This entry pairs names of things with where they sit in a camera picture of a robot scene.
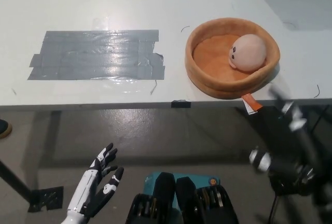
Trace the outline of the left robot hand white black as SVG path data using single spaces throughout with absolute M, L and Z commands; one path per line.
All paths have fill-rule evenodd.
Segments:
M 112 198 L 122 179 L 124 168 L 110 166 L 117 149 L 110 143 L 84 172 L 67 208 L 63 223 L 88 223 Z

